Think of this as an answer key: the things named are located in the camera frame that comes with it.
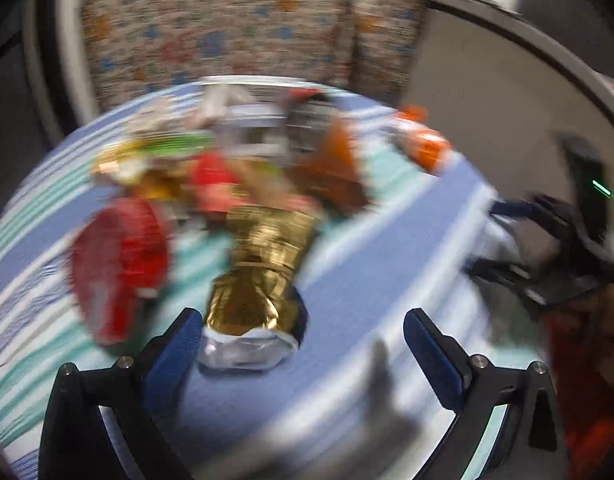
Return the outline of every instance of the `pile of objects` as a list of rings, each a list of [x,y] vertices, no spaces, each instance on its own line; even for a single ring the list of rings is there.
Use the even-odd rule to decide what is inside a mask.
[[[424,110],[392,117],[393,143],[430,173],[450,145]],[[94,161],[118,197],[74,241],[71,274],[84,323],[103,345],[127,341],[143,300],[168,281],[170,241],[184,225],[233,234],[231,269],[207,305],[200,362],[265,369],[300,346],[307,311],[296,272],[331,215],[370,203],[353,124],[321,89],[285,88],[262,104],[243,86],[206,86],[179,115],[170,99],[138,113]]]

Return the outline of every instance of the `green light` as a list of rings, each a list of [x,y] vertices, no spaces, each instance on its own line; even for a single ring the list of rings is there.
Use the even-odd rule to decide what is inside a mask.
[[[594,184],[594,186],[596,186],[596,189],[598,191],[600,191],[601,193],[604,193],[608,197],[611,197],[612,192],[609,191],[605,186],[603,186],[599,182],[596,182],[595,180],[592,180],[591,183]]]

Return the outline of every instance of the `yellow wrapper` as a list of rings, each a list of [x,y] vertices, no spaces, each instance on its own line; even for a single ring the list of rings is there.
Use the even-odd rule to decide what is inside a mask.
[[[137,184],[143,171],[121,171],[121,165],[136,158],[136,151],[144,145],[140,139],[124,140],[105,146],[95,158],[91,168],[94,181],[122,186]]]
[[[128,186],[130,193],[147,200],[181,200],[186,180],[164,170],[148,170],[137,184]]]
[[[227,227],[235,234],[233,266],[213,282],[205,326],[231,336],[255,328],[292,334],[300,307],[293,277],[316,224],[314,217],[297,211],[262,206],[232,210]]]

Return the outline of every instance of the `floor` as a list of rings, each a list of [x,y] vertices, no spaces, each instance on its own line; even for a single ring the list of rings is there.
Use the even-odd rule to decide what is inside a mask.
[[[614,79],[614,0],[513,0],[514,10]],[[20,30],[20,8],[0,30],[0,46]],[[26,82],[23,47],[0,59],[0,213],[49,149]]]

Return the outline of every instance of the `round table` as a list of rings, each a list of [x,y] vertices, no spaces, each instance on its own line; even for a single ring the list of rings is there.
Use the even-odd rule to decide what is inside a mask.
[[[0,443],[21,479],[37,477],[58,366],[100,368],[116,359],[82,325],[65,266],[74,234],[117,192],[92,185],[91,160],[154,97],[171,96],[182,113],[198,104],[204,84],[148,94],[75,131],[23,181],[0,219]],[[160,425],[198,478],[410,479],[453,416],[402,337],[413,307],[423,307],[468,353],[495,364],[524,368],[537,357],[534,338],[500,327],[503,317],[527,324],[522,311],[508,306],[496,317],[460,272],[471,253],[490,253],[503,239],[486,216],[491,187],[459,155],[440,178],[422,173],[384,139],[390,108],[329,91],[356,120],[375,203],[323,226],[297,281],[310,323],[294,356],[264,374],[191,371],[177,412]],[[163,333],[182,308],[204,312],[211,280],[227,265],[227,234],[185,230],[173,245],[172,277],[142,343]],[[126,469],[139,478],[106,420]],[[490,426],[489,446],[495,422]],[[488,453],[481,448],[472,478]]]

